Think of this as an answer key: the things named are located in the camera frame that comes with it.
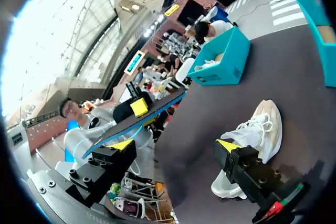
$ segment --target black hair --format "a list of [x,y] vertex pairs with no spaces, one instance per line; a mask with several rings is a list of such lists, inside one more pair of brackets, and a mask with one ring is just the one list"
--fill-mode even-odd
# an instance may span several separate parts
[[199,44],[204,43],[204,37],[206,37],[209,33],[209,24],[205,21],[198,22],[195,27],[195,39]]
[[68,101],[72,101],[72,99],[66,97],[66,98],[64,98],[64,99],[59,103],[59,105],[58,105],[58,112],[59,112],[59,115],[62,116],[63,118],[66,118],[66,117],[63,115],[62,110],[63,110],[65,104],[66,104]]

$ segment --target white shirt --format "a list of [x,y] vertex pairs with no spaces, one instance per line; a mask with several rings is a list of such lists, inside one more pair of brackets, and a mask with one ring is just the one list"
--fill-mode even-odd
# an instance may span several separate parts
[[214,37],[205,37],[204,41],[209,42],[213,38],[217,37],[218,35],[222,34],[225,31],[228,31],[230,28],[233,27],[229,22],[225,22],[223,20],[216,20],[211,23],[211,26],[215,29],[216,35]]
[[151,82],[156,82],[160,80],[161,74],[155,72],[152,67],[146,67],[143,73],[143,77]]

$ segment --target sign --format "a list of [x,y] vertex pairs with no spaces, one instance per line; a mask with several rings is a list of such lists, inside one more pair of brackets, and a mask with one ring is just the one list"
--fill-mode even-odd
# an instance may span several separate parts
[[128,63],[127,67],[124,70],[124,73],[131,76],[134,73],[135,69],[137,69],[138,65],[140,64],[140,62],[141,62],[141,60],[143,59],[144,56],[145,56],[145,54],[142,51],[139,50],[133,56],[130,63]]
[[164,15],[166,15],[167,17],[171,16],[174,12],[176,12],[177,9],[179,9],[179,5],[172,5],[172,7],[170,7],[168,10],[166,10],[166,12],[164,13]]

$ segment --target bolt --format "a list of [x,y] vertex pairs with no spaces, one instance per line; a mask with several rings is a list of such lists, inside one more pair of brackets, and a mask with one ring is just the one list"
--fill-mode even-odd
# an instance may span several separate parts
[[73,177],[73,178],[78,177],[78,174],[77,174],[77,172],[76,172],[75,169],[71,169],[71,170],[69,171],[69,174],[70,174],[70,176]]
[[45,194],[47,192],[47,190],[44,187],[40,187],[39,192],[40,192],[40,194]]
[[92,180],[91,180],[90,177],[84,177],[84,178],[83,178],[83,182],[84,182],[86,185],[89,185],[89,184],[91,184]]
[[95,160],[92,157],[90,157],[88,158],[88,162],[89,164],[93,165],[95,163]]
[[266,181],[267,181],[266,178],[260,178],[260,179],[259,179],[259,183],[261,183],[261,184],[266,183]]
[[50,180],[49,183],[48,183],[48,186],[49,186],[49,187],[54,187],[54,186],[56,186],[55,181]]
[[249,161],[247,161],[247,162],[243,162],[243,166],[244,166],[244,167],[249,167],[249,166],[250,166],[250,162],[249,162]]
[[274,171],[274,176],[279,177],[281,175],[279,170],[275,170]]

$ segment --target shoelace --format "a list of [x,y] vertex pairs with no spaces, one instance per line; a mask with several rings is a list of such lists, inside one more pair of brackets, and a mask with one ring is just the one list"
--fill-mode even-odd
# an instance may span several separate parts
[[263,114],[260,114],[260,115],[252,116],[251,119],[248,120],[247,122],[241,123],[236,128],[236,131],[240,130],[240,129],[250,128],[250,127],[257,128],[258,130],[260,130],[262,132],[260,146],[263,146],[264,141],[265,141],[265,134],[266,134],[266,132],[270,132],[272,130],[273,123],[270,121],[269,114],[268,113],[263,113]]

